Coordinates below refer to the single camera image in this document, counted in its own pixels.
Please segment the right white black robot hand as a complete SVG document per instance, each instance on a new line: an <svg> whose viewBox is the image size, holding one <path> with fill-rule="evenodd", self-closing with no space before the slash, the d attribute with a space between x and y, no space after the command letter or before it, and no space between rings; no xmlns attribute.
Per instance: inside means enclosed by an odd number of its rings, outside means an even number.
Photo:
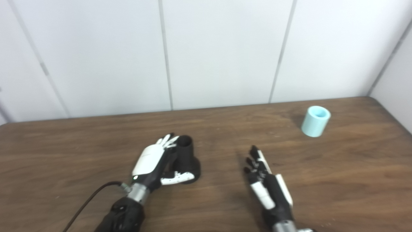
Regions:
<svg viewBox="0 0 412 232"><path fill-rule="evenodd" d="M243 169L249 186L262 205L262 217L269 228L294 221L293 200L281 174L273 174L262 151L255 145Z"/></svg>

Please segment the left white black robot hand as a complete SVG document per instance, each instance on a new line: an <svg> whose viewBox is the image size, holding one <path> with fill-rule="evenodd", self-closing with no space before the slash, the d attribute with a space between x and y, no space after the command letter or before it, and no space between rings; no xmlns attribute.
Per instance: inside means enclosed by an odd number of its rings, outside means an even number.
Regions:
<svg viewBox="0 0 412 232"><path fill-rule="evenodd" d="M144 148L132 170L132 184L153 192L163 185L190 184L200 177L200 163L194 157L189 136L165 135Z"/></svg>

